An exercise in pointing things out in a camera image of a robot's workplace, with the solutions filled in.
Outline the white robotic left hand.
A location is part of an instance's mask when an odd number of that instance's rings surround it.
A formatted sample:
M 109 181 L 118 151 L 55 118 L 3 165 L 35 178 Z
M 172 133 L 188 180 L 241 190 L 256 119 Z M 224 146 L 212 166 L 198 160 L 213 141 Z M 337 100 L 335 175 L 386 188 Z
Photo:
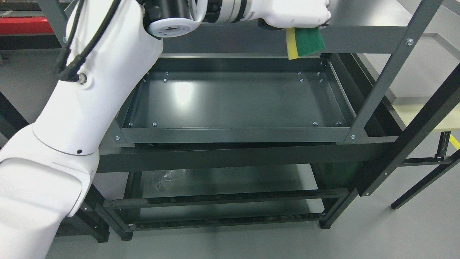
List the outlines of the white robotic left hand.
M 243 20 L 275 28 L 316 28 L 331 19 L 328 0 L 252 0 Z

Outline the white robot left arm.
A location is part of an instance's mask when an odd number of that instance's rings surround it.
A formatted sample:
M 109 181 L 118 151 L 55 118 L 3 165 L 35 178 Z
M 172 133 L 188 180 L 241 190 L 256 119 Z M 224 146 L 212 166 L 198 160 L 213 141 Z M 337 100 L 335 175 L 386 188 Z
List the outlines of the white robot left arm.
M 44 259 L 79 210 L 99 144 L 164 37 L 195 30 L 207 0 L 80 0 L 67 25 L 59 80 L 36 121 L 1 149 L 1 258 Z

